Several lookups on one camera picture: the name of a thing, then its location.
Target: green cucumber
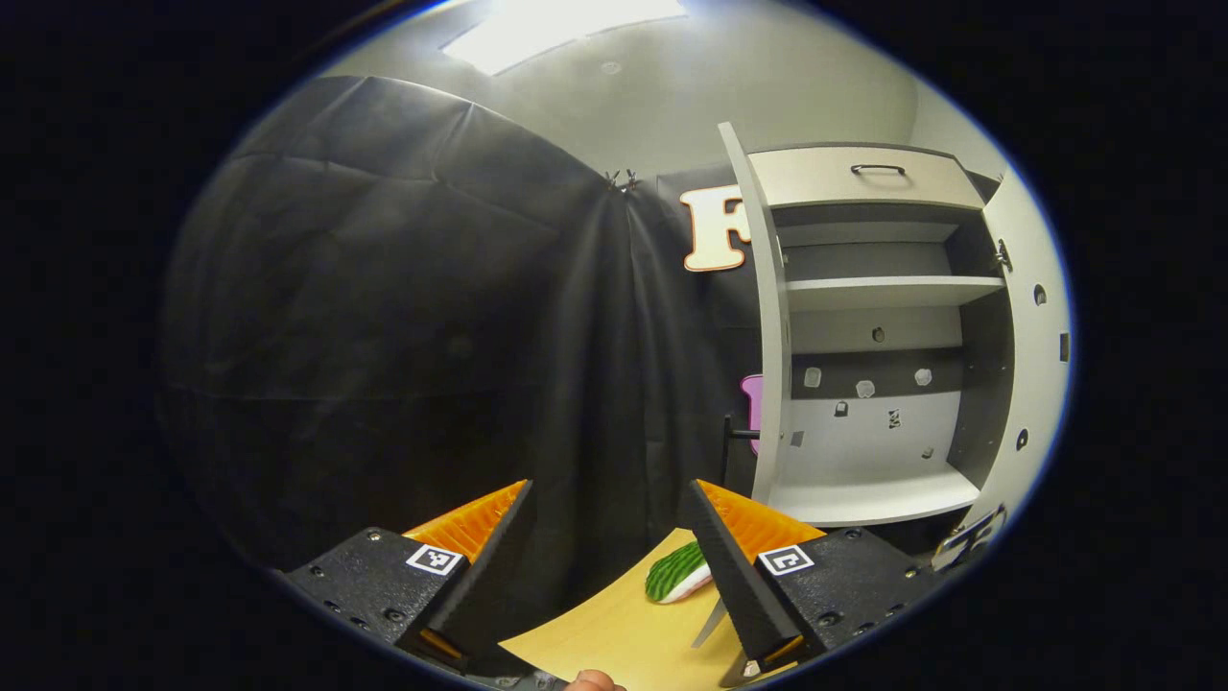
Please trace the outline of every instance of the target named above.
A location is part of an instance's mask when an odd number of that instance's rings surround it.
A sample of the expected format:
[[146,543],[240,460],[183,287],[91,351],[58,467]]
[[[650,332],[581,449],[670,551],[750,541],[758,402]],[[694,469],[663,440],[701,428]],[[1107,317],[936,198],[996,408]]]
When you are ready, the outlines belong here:
[[712,579],[699,541],[688,542],[648,569],[643,589],[653,603],[675,603]]

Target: human hand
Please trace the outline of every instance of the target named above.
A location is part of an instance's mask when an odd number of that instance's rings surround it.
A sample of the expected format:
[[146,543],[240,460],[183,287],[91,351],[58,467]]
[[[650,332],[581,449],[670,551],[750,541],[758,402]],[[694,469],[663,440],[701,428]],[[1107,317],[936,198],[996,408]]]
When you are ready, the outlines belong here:
[[581,671],[576,680],[564,687],[562,691],[626,691],[625,687],[614,684],[610,675],[596,669]]

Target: ceiling light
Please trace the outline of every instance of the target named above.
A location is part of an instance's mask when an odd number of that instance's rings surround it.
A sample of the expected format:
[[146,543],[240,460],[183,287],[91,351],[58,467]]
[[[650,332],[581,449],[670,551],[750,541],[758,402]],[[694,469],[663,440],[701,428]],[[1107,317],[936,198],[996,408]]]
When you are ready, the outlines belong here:
[[585,36],[685,15],[677,0],[507,0],[443,52],[496,75]]

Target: cabinet door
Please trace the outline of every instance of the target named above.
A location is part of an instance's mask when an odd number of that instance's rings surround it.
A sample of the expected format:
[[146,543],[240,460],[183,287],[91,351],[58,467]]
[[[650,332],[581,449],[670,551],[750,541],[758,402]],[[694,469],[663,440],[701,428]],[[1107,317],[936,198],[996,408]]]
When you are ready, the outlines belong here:
[[[1000,507],[1006,509],[1006,523],[1019,519],[1038,474],[1052,455],[1071,378],[1071,302],[1061,257],[1035,198],[1013,169],[985,206],[985,221],[993,243],[1005,242],[1012,264],[1002,272],[1014,320],[1014,372],[997,458],[964,517],[965,527]],[[1001,524],[993,524],[986,540],[1002,533]]]
[[754,254],[755,284],[759,287],[759,325],[763,333],[764,390],[759,422],[759,459],[750,498],[768,504],[776,484],[777,466],[787,453],[786,437],[792,436],[788,419],[792,352],[788,331],[788,297],[786,295],[785,263],[776,237],[776,223],[764,199],[764,189],[755,176],[733,125],[718,125],[733,174],[742,189],[742,204],[750,226],[750,247]]

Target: hinge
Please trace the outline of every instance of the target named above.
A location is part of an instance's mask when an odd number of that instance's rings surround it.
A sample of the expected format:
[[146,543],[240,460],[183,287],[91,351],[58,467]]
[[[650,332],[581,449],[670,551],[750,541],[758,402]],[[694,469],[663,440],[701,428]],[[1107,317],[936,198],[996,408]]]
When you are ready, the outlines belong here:
[[998,250],[993,254],[993,259],[997,260],[998,265],[1006,266],[1006,270],[1014,270],[1014,266],[1011,265],[1011,254],[1006,250],[1006,241],[998,239]]
[[966,562],[974,549],[984,545],[996,529],[1006,524],[1006,506],[1000,504],[975,522],[957,528],[938,545],[930,566],[936,572],[942,572]]

